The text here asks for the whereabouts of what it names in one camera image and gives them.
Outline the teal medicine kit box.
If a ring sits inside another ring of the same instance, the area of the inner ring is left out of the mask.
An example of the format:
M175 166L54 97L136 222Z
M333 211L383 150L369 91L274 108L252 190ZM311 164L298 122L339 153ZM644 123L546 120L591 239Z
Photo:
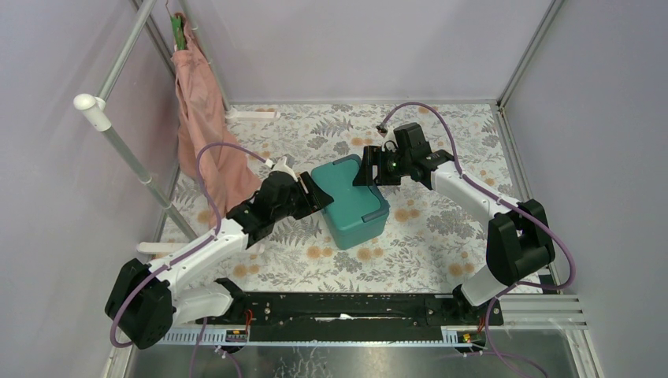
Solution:
M350 154L311 171L314 182L333 198L323 209L323 217L341 250L381 235L390 212L388 201L377 187L353 184L361 163L357 154Z

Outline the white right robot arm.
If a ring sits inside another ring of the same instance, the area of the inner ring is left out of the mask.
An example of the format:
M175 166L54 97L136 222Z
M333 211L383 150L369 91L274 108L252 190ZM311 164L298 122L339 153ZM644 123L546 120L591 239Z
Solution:
M469 178L445 150L433 150L417 123L404 124L383 146L366 146L355 186L398 186L404 177L449 198L487 233L485 264L453 291L453 317L472 324L483 305L555 259L546 214L535 201L506 204L490 187Z

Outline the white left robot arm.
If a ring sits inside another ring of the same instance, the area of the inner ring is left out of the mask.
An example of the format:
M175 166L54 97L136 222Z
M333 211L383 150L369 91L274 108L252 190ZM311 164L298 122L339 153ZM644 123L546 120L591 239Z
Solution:
M105 306L110 342L118 348L146 349L175 324L219 317L227 324L244 313L242 299L221 283L190 289L208 268L234 254L253 252L286 217L300 220L332 204L333 197L303 172L295 178L271 172L259 190L228 211L212 230L164 258L125 263Z

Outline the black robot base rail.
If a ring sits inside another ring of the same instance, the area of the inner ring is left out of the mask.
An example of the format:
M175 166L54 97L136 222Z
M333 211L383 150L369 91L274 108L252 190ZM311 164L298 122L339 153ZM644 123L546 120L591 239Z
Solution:
M498 304L452 295L248 291L206 323L239 326L252 342L411 343L441 341L444 327L482 331L503 316Z

